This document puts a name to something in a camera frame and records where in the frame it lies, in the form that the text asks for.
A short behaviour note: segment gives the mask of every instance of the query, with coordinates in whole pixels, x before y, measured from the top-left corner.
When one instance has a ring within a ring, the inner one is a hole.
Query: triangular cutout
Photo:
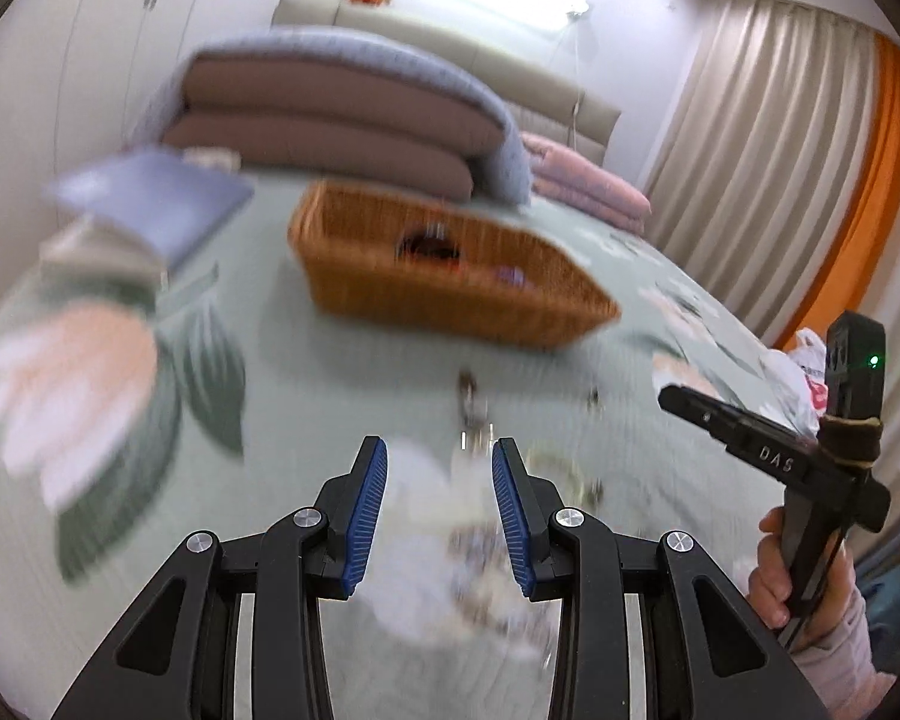
[[[732,677],[762,668],[767,663],[766,654],[711,581],[698,577],[693,589],[703,618],[713,673],[718,677]]]
[[[160,677],[170,668],[187,583],[171,580],[117,651],[117,665]]]

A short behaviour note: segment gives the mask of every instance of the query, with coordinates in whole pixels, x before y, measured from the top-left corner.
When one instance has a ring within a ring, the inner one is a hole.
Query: wicker basket
[[[398,242],[432,223],[460,247],[461,269],[397,259]],[[585,272],[535,235],[359,184],[309,186],[287,237],[314,303],[331,314],[545,349],[620,316]],[[529,285],[500,280],[506,266]]]

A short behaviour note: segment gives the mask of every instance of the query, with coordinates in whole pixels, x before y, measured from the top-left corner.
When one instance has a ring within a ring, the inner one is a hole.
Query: pink blanket
[[[572,148],[549,138],[530,132],[521,133],[521,137],[530,153],[530,167],[534,176],[584,194],[592,201],[608,206],[632,220],[642,221],[650,215],[650,201],[642,191],[619,175],[597,167]]]
[[[573,206],[578,211],[583,211],[583,213],[605,221],[607,224],[612,224],[614,227],[619,227],[621,230],[626,230],[626,232],[631,232],[635,235],[643,235],[643,220],[621,214],[615,208],[611,208],[610,205],[598,202],[580,190],[551,181],[549,178],[534,176],[533,191],[537,194],[542,194],[544,197],[549,197],[549,199]]]

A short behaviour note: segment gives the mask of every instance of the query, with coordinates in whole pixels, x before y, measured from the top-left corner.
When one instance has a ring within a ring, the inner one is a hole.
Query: beige headboard
[[[347,26],[391,38],[441,56],[490,86],[509,103],[520,129],[573,146],[602,165],[610,133],[620,111],[570,81],[463,33],[418,20],[384,7],[352,5],[341,0],[280,0],[274,25]]]

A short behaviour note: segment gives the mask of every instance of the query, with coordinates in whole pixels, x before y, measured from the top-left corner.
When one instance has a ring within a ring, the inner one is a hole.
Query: white wardrobe door
[[[154,0],[146,14],[130,72],[124,108],[125,138],[130,136],[154,92],[173,74],[195,1]]]
[[[41,199],[53,177],[56,96],[80,0],[14,0],[0,19],[0,297],[58,229]]]
[[[67,50],[58,102],[55,167],[72,170],[118,151],[130,65],[145,0],[83,0]]]

